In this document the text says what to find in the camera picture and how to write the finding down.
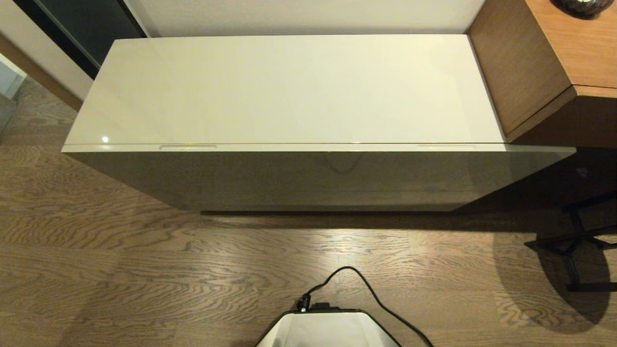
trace wooden drawer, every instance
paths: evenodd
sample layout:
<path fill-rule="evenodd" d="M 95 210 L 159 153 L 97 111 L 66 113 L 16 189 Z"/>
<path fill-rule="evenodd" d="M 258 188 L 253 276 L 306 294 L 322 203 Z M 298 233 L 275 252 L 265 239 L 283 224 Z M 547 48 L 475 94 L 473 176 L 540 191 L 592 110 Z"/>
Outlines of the wooden drawer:
<path fill-rule="evenodd" d="M 546 0 L 487 0 L 469 36 L 507 140 L 617 147 L 617 6 L 590 20 Z"/>

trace white cabinet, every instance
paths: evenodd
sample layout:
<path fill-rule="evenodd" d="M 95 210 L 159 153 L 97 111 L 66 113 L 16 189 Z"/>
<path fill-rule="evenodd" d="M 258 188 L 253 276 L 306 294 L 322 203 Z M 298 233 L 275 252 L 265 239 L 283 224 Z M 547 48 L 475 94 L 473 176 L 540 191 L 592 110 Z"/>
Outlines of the white cabinet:
<path fill-rule="evenodd" d="M 465 35 L 119 40 L 63 148 L 182 209 L 445 211 L 573 148 L 510 146 Z"/>

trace cable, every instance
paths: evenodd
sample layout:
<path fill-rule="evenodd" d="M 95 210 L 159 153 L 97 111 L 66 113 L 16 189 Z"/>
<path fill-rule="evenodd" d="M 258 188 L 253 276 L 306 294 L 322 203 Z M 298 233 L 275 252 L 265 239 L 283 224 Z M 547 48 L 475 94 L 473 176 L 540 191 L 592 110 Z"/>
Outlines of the cable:
<path fill-rule="evenodd" d="M 358 276 L 360 276 L 360 278 L 364 281 L 364 284 L 366 284 L 366 287 L 368 288 L 368 290 L 371 291 L 371 294 L 373 295 L 373 297 L 375 298 L 375 301 L 377 301 L 377 304 L 379 304 L 379 306 L 384 309 L 384 311 L 390 313 L 391 315 L 393 315 L 396 319 L 398 319 L 399 321 L 401 321 L 403 324 L 405 324 L 408 328 L 412 329 L 416 334 L 418 334 L 419 337 L 422 338 L 422 340 L 424 340 L 424 343 L 426 343 L 427 346 L 429 347 L 434 347 L 433 344 L 431 343 L 431 340 L 428 339 L 428 337 L 426 337 L 426 335 L 418 328 L 414 327 L 413 324 L 411 324 L 410 322 L 407 322 L 403 317 L 399 316 L 398 314 L 394 313 L 391 309 L 387 308 L 384 304 L 381 303 L 381 300 L 379 300 L 379 298 L 377 297 L 377 293 L 375 293 L 375 290 L 373 290 L 373 287 L 371 287 L 371 285 L 368 283 L 368 281 L 366 280 L 366 278 L 364 277 L 364 275 L 362 275 L 362 273 L 356 269 L 353 266 L 344 266 L 341 268 L 336 269 L 336 271 L 334 271 L 327 279 L 325 282 L 323 282 L 322 284 L 316 285 L 313 288 L 311 288 L 308 292 L 306 292 L 306 294 L 302 295 L 302 298 L 298 301 L 298 309 L 304 308 L 305 310 L 308 309 L 308 306 L 310 304 L 310 294 L 313 293 L 314 291 L 320 289 L 321 287 L 325 286 L 328 284 L 328 282 L 330 282 L 330 280 L 334 277 L 334 275 L 336 275 L 337 273 L 339 273 L 342 270 L 353 270 L 356 274 L 358 274 Z"/>

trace glossy cabinet top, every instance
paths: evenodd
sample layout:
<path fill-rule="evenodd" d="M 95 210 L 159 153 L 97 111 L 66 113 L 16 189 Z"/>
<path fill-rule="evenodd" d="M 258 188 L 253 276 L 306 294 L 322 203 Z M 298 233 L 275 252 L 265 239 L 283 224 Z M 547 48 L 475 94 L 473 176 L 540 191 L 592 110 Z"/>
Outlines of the glossy cabinet top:
<path fill-rule="evenodd" d="M 67 145 L 503 143 L 466 35 L 118 40 Z"/>

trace wooden floor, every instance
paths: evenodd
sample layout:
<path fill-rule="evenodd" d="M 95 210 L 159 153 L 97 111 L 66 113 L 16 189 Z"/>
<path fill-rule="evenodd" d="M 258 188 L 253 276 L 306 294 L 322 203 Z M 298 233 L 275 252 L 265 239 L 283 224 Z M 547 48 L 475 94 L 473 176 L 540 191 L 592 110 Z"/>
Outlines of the wooden floor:
<path fill-rule="evenodd" d="M 342 265 L 358 267 L 435 346 L 617 345 L 617 298 L 565 293 L 560 260 L 523 246 L 536 232 L 569 230 L 557 210 L 177 211 L 62 155 L 74 118 L 27 80 L 1 137 L 2 347 L 253 346 Z M 614 253 L 589 256 L 589 276 L 606 280 L 612 267 L 617 280 Z M 353 273 L 316 300 L 367 310 L 404 346 L 421 345 Z"/>

